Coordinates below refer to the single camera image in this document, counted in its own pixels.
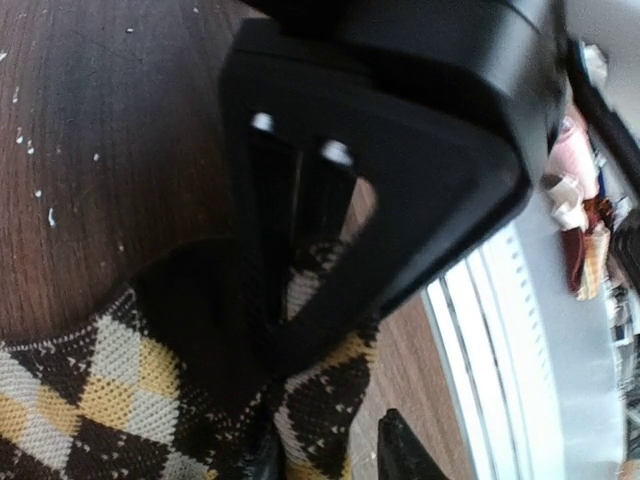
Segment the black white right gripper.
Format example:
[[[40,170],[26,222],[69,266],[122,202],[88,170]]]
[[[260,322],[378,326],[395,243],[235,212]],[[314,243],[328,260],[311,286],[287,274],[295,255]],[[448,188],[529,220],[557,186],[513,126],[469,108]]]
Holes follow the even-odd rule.
[[[390,92],[547,150],[566,98],[562,1],[252,1],[284,33],[332,42]]]

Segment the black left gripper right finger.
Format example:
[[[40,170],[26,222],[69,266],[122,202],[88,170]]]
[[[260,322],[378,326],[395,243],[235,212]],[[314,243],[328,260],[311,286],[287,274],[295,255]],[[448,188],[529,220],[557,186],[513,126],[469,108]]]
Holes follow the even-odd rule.
[[[378,422],[377,468],[379,480],[447,479],[397,409]]]

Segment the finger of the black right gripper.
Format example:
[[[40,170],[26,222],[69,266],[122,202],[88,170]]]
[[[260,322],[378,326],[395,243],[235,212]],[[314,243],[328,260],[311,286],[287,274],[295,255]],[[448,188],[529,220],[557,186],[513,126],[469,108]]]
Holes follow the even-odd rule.
[[[242,23],[220,94],[242,241],[243,294],[259,345],[302,345],[285,318],[291,250],[305,237],[305,41],[275,21]]]
[[[502,75],[447,69],[413,79],[296,69],[269,100],[294,153],[274,184],[269,268],[306,240],[335,235],[357,179],[372,217],[311,302],[269,330],[276,370],[299,370],[366,319],[380,320],[494,230],[526,188],[513,128],[518,86]]]

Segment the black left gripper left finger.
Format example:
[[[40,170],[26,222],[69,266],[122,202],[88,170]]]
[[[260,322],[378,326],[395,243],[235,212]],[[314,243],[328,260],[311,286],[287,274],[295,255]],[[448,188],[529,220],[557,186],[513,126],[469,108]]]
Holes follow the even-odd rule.
[[[278,480],[280,478],[280,440],[273,429],[248,447],[239,463],[246,480]]]

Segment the brown checkered sock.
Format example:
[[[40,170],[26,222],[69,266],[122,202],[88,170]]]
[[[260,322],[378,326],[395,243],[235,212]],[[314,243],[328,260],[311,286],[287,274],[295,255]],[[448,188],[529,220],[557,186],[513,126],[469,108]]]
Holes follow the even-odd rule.
[[[5,479],[243,479],[273,429],[279,479],[348,479],[378,326],[285,380],[255,359],[231,238],[183,246],[77,328],[1,345]]]

